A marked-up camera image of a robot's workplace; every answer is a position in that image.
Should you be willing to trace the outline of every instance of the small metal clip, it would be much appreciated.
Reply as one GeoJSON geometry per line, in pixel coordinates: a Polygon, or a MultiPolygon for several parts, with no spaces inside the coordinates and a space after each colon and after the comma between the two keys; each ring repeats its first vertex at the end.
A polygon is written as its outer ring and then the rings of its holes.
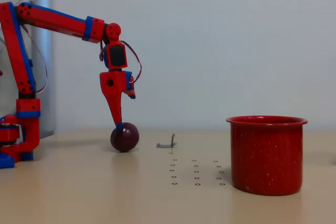
{"type": "Polygon", "coordinates": [[[174,143],[175,133],[172,135],[172,141],[170,144],[156,144],[156,148],[173,148],[177,143],[174,143]]]}

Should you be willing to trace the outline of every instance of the red robotic arm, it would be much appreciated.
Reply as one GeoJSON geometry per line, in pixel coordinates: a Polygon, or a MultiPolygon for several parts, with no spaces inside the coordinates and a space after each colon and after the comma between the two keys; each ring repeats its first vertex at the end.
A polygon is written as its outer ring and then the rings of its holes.
{"type": "Polygon", "coordinates": [[[16,115],[0,118],[0,168],[6,167],[1,162],[4,157],[13,158],[15,162],[32,159],[32,151],[39,144],[40,100],[36,99],[32,63],[25,49],[20,25],[30,24],[85,41],[103,41],[106,44],[103,60],[109,71],[100,74],[101,90],[117,129],[122,129],[121,93],[133,99],[135,93],[132,73],[122,71],[127,67],[127,58],[125,45],[119,40],[121,28],[118,24],[105,24],[104,20],[90,16],[80,19],[31,3],[21,3],[16,7],[12,3],[0,4],[0,23],[19,90],[16,115]],[[18,125],[22,127],[24,141],[15,144],[19,136],[18,125]]]}

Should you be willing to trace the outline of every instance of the red wire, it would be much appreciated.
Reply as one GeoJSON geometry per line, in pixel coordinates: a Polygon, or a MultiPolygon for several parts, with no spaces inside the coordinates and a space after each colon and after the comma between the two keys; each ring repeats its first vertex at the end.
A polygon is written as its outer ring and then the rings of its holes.
{"type": "Polygon", "coordinates": [[[139,60],[139,57],[138,57],[137,53],[133,50],[133,48],[132,48],[127,42],[125,42],[125,41],[123,41],[123,40],[121,40],[120,42],[122,42],[123,44],[125,44],[125,45],[128,47],[128,49],[130,49],[130,50],[132,51],[132,53],[133,53],[134,56],[136,57],[136,60],[137,60],[138,63],[139,63],[139,66],[140,66],[139,73],[138,73],[136,79],[135,79],[134,81],[130,82],[130,83],[135,83],[135,82],[139,79],[139,77],[140,77],[140,75],[141,75],[141,72],[142,72],[142,65],[141,65],[141,62],[140,62],[140,60],[139,60]]]}
{"type": "MultiPolygon", "coordinates": [[[[126,41],[121,40],[120,42],[122,42],[124,45],[126,45],[126,46],[132,51],[132,53],[134,54],[136,60],[137,60],[138,63],[139,63],[139,66],[140,66],[139,73],[138,73],[136,79],[135,79],[134,81],[131,81],[131,82],[130,82],[130,83],[135,83],[135,82],[139,79],[139,77],[140,77],[140,75],[141,75],[141,72],[142,72],[142,65],[141,65],[141,62],[140,62],[140,60],[139,60],[139,57],[138,57],[137,53],[133,50],[133,48],[132,48],[126,41]]],[[[100,61],[103,61],[103,60],[104,60],[103,53],[104,53],[104,50],[105,50],[105,47],[106,47],[106,46],[103,47],[103,42],[102,42],[102,41],[100,42],[100,53],[99,53],[99,59],[100,59],[100,61]]]]}

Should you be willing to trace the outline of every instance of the cable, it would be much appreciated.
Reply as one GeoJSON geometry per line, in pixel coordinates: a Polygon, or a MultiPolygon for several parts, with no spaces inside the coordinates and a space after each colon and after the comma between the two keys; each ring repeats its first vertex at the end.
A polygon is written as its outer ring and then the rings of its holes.
{"type": "Polygon", "coordinates": [[[35,41],[33,40],[33,38],[30,36],[29,32],[28,32],[28,29],[25,25],[21,25],[23,30],[27,33],[27,35],[29,36],[29,38],[31,39],[31,42],[34,44],[34,46],[36,47],[36,49],[38,50],[38,52],[40,53],[40,55],[42,56],[42,59],[43,59],[43,63],[44,63],[44,66],[46,68],[46,84],[39,90],[36,91],[37,94],[39,93],[42,93],[45,88],[47,87],[47,84],[48,84],[48,70],[47,70],[47,65],[46,65],[46,62],[44,60],[44,56],[42,54],[42,52],[40,51],[40,49],[38,48],[37,44],[35,43],[35,41]]]}
{"type": "Polygon", "coordinates": [[[139,68],[140,68],[140,69],[139,69],[139,73],[138,73],[138,75],[137,75],[137,77],[136,77],[136,79],[135,79],[134,81],[130,81],[130,83],[135,83],[135,82],[139,79],[139,77],[140,77],[140,75],[141,75],[141,72],[142,72],[142,65],[141,65],[141,62],[140,62],[140,60],[139,60],[139,57],[138,57],[137,53],[133,50],[133,48],[132,48],[126,41],[121,40],[120,42],[122,42],[124,45],[126,45],[126,46],[128,47],[128,49],[130,49],[130,50],[132,51],[132,53],[134,54],[136,60],[137,60],[138,63],[139,63],[139,68]]]}
{"type": "MultiPolygon", "coordinates": [[[[120,42],[123,43],[125,46],[128,47],[128,49],[131,50],[131,52],[134,54],[136,60],[139,63],[139,73],[138,73],[138,75],[137,75],[137,77],[136,77],[136,79],[134,81],[130,81],[130,83],[135,83],[139,79],[139,77],[141,75],[141,72],[142,72],[141,62],[139,60],[139,57],[138,57],[137,53],[133,50],[133,48],[126,41],[121,40],[120,42]]],[[[105,51],[106,46],[108,46],[108,44],[103,47],[103,42],[102,41],[100,42],[100,53],[99,53],[99,59],[100,59],[100,61],[104,60],[104,51],[105,51]]]]}

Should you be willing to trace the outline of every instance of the white wall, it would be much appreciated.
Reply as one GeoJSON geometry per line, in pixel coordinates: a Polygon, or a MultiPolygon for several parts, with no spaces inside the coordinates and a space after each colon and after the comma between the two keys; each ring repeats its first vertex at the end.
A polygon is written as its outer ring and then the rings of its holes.
{"type": "MultiPolygon", "coordinates": [[[[137,99],[123,97],[124,121],[222,128],[229,116],[278,114],[304,117],[311,128],[336,128],[335,0],[52,3],[74,16],[119,23],[122,39],[139,54],[143,75],[137,99]]],[[[54,42],[56,131],[112,129],[99,46],[60,34],[54,42]]]]}

